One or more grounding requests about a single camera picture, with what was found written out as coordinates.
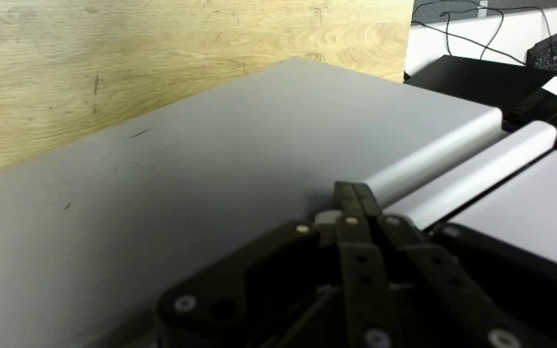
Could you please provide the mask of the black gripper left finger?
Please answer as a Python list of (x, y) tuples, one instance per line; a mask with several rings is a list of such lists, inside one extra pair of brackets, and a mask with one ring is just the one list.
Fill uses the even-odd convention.
[(159, 348), (256, 348), (335, 281), (335, 252), (304, 221), (285, 223), (165, 291)]

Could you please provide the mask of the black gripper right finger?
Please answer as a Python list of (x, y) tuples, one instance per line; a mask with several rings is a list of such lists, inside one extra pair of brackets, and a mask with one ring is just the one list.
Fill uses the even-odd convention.
[(364, 184), (335, 200), (348, 337), (377, 348), (557, 348), (557, 264), (443, 223), (385, 215)]

